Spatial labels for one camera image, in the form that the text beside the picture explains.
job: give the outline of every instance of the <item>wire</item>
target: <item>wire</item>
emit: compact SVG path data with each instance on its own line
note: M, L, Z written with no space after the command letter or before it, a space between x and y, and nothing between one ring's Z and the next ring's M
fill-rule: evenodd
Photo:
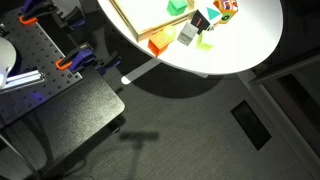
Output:
M38 171L35 170L35 168L31 165L31 163L9 142L6 140L6 138L4 138L1 134L0 134L0 139L9 147L13 150L13 152L15 152L22 160L22 162L31 170L31 172L33 173L33 176L35 177L35 179L37 180L41 180L40 174L38 173Z

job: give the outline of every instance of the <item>metal breadboard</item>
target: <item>metal breadboard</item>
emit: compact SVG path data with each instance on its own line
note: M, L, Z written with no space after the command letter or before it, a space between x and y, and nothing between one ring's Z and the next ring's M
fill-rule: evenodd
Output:
M63 58L64 54L40 24L23 26L18 19L20 13L20 9L15 9L0 15L0 24L3 23L10 31L5 39L14 45L18 59L21 59L21 65L16 64L21 66L18 72L30 71L36 66L46 80L0 94L0 129L82 79L79 73L56 69L55 62Z

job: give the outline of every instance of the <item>wooden tray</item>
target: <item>wooden tray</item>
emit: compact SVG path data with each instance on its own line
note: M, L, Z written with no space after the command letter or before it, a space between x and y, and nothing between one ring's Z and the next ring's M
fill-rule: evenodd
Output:
M171 16L167 12L169 0L110 0L139 42L161 31L192 18L197 10L188 6L183 14Z

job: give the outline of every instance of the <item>green block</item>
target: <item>green block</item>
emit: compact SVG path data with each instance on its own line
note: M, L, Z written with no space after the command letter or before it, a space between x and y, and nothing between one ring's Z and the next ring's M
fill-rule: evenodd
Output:
M188 2L186 0L169 0L167 11L171 16L178 16L186 10Z
M203 43L202 38L203 38L203 33L201 33L198 37L197 48L207 52L210 51L213 48L213 46L210 44Z

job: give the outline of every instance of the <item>gray floor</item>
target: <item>gray floor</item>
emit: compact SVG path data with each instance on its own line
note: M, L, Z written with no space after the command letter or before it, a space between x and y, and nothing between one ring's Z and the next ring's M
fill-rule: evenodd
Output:
M122 85L121 77L148 57L111 25L102 31L94 32L96 45L106 39L109 53L123 57L105 75L126 104L121 130L103 131L71 155L61 179L312 179L236 75L202 79L162 64ZM260 151L230 113L243 100L272 135Z

